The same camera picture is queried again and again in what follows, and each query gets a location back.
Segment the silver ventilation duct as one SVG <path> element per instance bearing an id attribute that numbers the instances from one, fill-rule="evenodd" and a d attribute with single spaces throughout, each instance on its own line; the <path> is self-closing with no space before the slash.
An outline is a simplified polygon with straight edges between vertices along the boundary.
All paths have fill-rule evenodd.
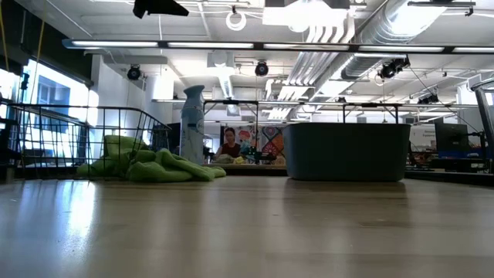
<path id="1" fill-rule="evenodd" d="M 424 32 L 445 10 L 446 7 L 411 6 L 410 1 L 388 0 L 377 14 L 356 35 L 357 44 L 408 44 Z M 341 69 L 344 80 L 355 80 L 368 73 L 383 58 L 346 56 L 345 67 Z"/>

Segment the black background device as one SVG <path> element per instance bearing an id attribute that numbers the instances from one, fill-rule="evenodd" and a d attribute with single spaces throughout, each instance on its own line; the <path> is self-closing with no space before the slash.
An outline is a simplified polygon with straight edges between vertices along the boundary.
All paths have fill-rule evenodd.
<path id="1" fill-rule="evenodd" d="M 255 148 L 250 148 L 245 155 L 248 159 L 253 160 L 256 164 L 260 161 L 274 161 L 276 156 L 271 153 L 257 151 Z"/>

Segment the black aluminium table frame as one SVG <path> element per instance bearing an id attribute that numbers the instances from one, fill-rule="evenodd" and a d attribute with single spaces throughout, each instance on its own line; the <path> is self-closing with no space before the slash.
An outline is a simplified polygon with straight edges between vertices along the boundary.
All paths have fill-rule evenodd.
<path id="1" fill-rule="evenodd" d="M 226 164 L 223 168 L 228 175 L 288 176 L 286 168 L 282 165 Z M 404 173 L 404 177 L 415 180 L 478 185 L 482 187 L 494 188 L 494 175 L 489 174 L 407 170 Z"/>

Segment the colourful patterned panel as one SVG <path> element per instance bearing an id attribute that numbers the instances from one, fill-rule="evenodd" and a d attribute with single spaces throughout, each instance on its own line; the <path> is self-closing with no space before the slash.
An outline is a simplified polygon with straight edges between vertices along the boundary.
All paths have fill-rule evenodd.
<path id="1" fill-rule="evenodd" d="M 220 146 L 225 143 L 224 130 L 227 127 L 230 126 L 221 127 L 222 140 Z M 237 158 L 232 158 L 227 154 L 223 154 L 217 161 L 230 158 L 233 164 L 256 164 L 253 160 L 245 156 L 246 152 L 255 145 L 255 125 L 233 126 L 231 128 L 235 130 L 235 142 L 241 145 L 241 155 Z M 260 161 L 259 164 L 285 165 L 286 156 L 283 143 L 283 126 L 259 125 L 259 144 L 257 151 L 271 153 L 276 156 L 276 160 L 274 161 Z"/>

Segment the light blue spray bottle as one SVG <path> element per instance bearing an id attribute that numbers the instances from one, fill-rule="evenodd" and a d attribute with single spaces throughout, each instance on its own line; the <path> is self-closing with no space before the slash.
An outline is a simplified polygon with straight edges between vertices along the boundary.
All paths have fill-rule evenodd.
<path id="1" fill-rule="evenodd" d="M 204 85 L 184 90 L 186 101 L 181 110 L 180 156 L 195 163 L 203 163 L 204 139 Z"/>

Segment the person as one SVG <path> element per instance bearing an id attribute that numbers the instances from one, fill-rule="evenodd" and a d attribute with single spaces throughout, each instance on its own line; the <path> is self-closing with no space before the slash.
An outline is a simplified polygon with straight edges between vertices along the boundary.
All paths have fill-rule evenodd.
<path id="1" fill-rule="evenodd" d="M 241 155 L 241 145 L 235 142 L 235 130 L 227 127 L 224 130 L 225 143 L 217 150 L 215 155 L 218 158 L 222 154 L 227 154 L 232 158 L 237 158 Z"/>

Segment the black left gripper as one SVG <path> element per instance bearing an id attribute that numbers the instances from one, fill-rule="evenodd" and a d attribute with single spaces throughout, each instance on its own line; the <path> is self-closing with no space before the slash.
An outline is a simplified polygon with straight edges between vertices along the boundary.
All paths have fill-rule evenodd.
<path id="1" fill-rule="evenodd" d="M 189 11 L 175 0 L 135 0 L 133 14 L 139 19 L 142 19 L 145 14 L 150 15 L 159 13 L 161 5 L 166 8 L 161 11 L 161 14 L 164 15 L 189 14 Z"/>

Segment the black overhead light bar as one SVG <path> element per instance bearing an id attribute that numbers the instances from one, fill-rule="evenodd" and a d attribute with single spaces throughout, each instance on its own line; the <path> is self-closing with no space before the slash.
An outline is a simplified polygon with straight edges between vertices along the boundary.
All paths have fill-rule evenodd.
<path id="1" fill-rule="evenodd" d="M 310 42 L 214 42 L 214 41 L 138 41 L 64 39 L 67 49 L 231 49 L 245 51 L 322 52 L 322 53 L 397 53 L 431 55 L 494 55 L 494 46 L 370 45 Z"/>

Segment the black frame table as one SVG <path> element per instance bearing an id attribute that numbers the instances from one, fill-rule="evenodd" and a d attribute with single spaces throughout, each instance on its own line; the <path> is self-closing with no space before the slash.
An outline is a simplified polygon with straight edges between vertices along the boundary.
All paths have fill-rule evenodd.
<path id="1" fill-rule="evenodd" d="M 206 104 L 209 104 L 209 103 L 213 103 L 213 106 L 211 106 L 210 108 L 213 109 L 217 104 L 224 104 L 224 105 L 235 105 L 235 106 L 241 106 L 241 105 L 245 105 L 249 110 L 251 110 L 252 114 L 254 115 L 255 117 L 255 122 L 254 121 L 228 121 L 228 120 L 206 120 L 206 115 L 209 113 L 209 110 L 206 110 L 205 109 L 205 106 Z M 253 124 L 255 123 L 255 139 L 254 139 L 254 142 L 255 142 L 255 145 L 254 147 L 250 148 L 250 149 L 253 149 L 254 151 L 248 151 L 246 152 L 247 155 L 256 155 L 257 154 L 257 147 L 258 147 L 258 144 L 259 144 L 259 101 L 257 100 L 233 100 L 231 98 L 229 99 L 224 99 L 224 100 L 205 100 L 205 102 L 203 103 L 203 108 L 205 109 L 205 112 L 204 112 L 204 124 L 206 123 L 215 123 L 215 124 L 220 124 L 220 123 L 237 123 L 237 124 L 240 124 L 241 122 L 246 122 L 247 124 Z M 217 161 L 218 158 L 220 158 L 220 156 L 222 155 L 221 154 L 222 152 L 222 147 L 220 146 L 220 148 L 218 149 L 218 153 L 215 154 L 213 156 L 213 161 Z"/>
<path id="2" fill-rule="evenodd" d="M 355 108 L 360 108 L 362 110 L 370 109 L 370 108 L 382 108 L 388 114 L 394 117 L 395 123 L 399 123 L 399 112 L 398 108 L 401 105 L 399 103 L 342 103 L 342 113 L 343 113 L 343 122 L 346 123 L 346 117 L 353 111 Z"/>

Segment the black monitor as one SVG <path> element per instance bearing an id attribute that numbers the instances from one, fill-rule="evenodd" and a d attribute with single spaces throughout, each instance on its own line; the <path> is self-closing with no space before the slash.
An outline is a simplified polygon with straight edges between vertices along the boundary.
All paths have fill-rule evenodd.
<path id="1" fill-rule="evenodd" d="M 435 124 L 435 136 L 438 151 L 469 149 L 468 128 L 464 124 Z"/>

